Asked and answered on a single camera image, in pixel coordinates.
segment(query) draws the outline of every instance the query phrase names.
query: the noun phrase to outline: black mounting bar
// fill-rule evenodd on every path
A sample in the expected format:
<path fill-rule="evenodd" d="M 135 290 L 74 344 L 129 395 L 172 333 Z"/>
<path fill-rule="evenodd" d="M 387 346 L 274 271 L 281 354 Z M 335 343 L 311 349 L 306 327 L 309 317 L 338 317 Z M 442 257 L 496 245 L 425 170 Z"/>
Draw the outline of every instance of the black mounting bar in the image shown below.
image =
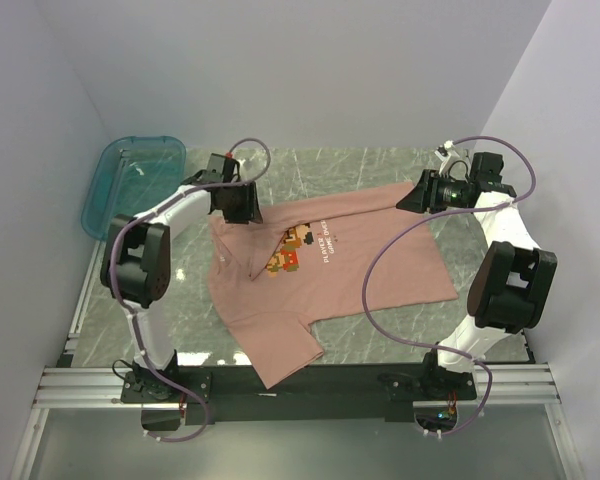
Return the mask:
<path fill-rule="evenodd" d="M 262 420 L 310 420 L 384 418 L 390 422 L 413 422 L 413 402 L 448 399 L 474 400 L 476 390 L 470 373 L 442 379 L 436 371 L 435 354 L 423 363 L 309 365 L 267 390 L 250 365 L 179 367 L 176 380 L 207 400 L 214 422 Z M 137 388 L 138 372 L 127 373 L 122 403 L 178 403 L 180 392 L 153 398 Z M 203 409 L 187 403 L 186 424 L 199 425 Z M 177 411 L 146 410 L 147 430 L 175 430 Z"/>

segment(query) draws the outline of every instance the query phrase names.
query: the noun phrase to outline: transparent plastic container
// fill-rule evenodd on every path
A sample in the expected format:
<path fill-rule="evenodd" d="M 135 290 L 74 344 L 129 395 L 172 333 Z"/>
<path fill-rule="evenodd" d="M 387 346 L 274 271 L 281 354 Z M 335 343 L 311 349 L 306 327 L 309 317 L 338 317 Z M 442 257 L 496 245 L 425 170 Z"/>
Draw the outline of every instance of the transparent plastic container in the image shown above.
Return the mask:
<path fill-rule="evenodd" d="M 187 151 L 173 137 L 125 137 L 102 152 L 82 210 L 82 227 L 105 240 L 111 219 L 135 215 L 160 203 L 180 186 Z"/>

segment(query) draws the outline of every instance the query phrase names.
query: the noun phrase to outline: marble surface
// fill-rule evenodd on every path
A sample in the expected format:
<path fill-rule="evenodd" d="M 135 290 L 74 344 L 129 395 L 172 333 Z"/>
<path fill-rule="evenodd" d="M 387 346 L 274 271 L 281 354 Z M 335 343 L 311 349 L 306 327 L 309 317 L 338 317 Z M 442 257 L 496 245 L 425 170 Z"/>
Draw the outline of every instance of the marble surface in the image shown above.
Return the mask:
<path fill-rule="evenodd" d="M 187 174 L 204 168 L 209 153 L 189 152 Z M 264 164 L 262 151 L 239 150 L 236 158 L 245 159 L 243 172 L 247 174 L 257 172 Z M 423 168 L 437 164 L 430 151 L 418 149 L 274 149 L 271 168 L 258 182 L 258 195 L 264 206 L 405 180 L 415 182 Z M 430 228 L 458 291 L 458 300 L 387 309 L 375 316 L 396 335 L 434 343 L 447 337 L 464 318 L 466 295 L 486 243 L 472 215 L 437 219 Z M 207 219 L 174 240 L 172 279 L 165 296 L 169 331 L 181 364 L 248 364 L 249 359 L 224 327 L 209 297 L 206 276 L 211 251 Z M 105 367 L 118 358 L 131 360 L 133 347 L 122 310 L 96 278 L 92 284 L 72 366 Z M 386 339 L 362 314 L 317 322 L 312 333 L 325 350 L 318 363 L 415 362 L 426 353 Z M 523 335 L 510 337 L 492 348 L 487 359 L 527 361 L 525 344 Z"/>

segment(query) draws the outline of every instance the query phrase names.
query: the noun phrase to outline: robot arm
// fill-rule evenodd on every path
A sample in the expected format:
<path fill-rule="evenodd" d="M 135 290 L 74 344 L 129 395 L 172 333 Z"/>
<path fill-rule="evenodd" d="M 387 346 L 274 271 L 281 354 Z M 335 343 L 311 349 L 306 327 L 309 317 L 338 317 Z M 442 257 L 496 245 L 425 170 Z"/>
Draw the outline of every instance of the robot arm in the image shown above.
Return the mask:
<path fill-rule="evenodd" d="M 414 190 L 397 208 L 424 213 L 447 207 L 477 209 L 473 212 L 487 241 L 488 251 L 467 297 L 468 314 L 441 346 L 462 350 L 482 359 L 500 340 L 523 328 L 537 325 L 557 266 L 556 256 L 540 249 L 531 238 L 513 200 L 516 193 L 501 183 L 502 157 L 476 153 L 466 180 L 449 175 L 460 155 L 451 142 L 437 151 L 443 163 L 439 171 L 425 170 Z M 479 211 L 509 203 L 508 207 Z M 425 363 L 431 375 L 450 379 L 473 372 L 473 362 L 442 349 L 431 352 Z"/>
<path fill-rule="evenodd" d="M 111 288 L 110 265 L 115 261 L 120 292 L 137 312 L 135 316 L 140 335 L 157 370 L 166 371 L 171 364 L 177 363 L 162 306 L 162 297 L 171 278 L 171 242 L 192 223 L 214 210 L 221 210 L 228 223 L 261 223 L 255 183 L 200 190 L 201 186 L 208 184 L 239 181 L 238 161 L 230 155 L 211 155 L 205 170 L 186 179 L 173 195 L 152 209 L 162 213 L 127 232 L 120 254 L 115 259 L 111 258 L 113 244 L 122 228 L 151 211 L 134 217 L 117 215 L 111 221 L 100 279 L 103 285 Z M 134 339 L 134 365 L 146 369 L 132 324 L 134 315 L 126 309 L 124 312 Z"/>

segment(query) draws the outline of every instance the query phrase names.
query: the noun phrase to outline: pink t-shirt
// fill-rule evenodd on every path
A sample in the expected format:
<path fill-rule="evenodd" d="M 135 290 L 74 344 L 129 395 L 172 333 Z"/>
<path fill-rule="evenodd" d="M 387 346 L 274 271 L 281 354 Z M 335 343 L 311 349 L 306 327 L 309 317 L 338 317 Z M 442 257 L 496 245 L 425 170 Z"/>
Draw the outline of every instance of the pink t-shirt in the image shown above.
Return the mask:
<path fill-rule="evenodd" d="M 322 355 L 313 322 L 363 311 L 371 260 L 421 218 L 395 208 L 412 188 L 401 183 L 274 205 L 262 210 L 261 225 L 211 218 L 211 298 L 267 388 Z M 372 309 L 455 298 L 426 226 L 398 241 L 369 283 Z"/>

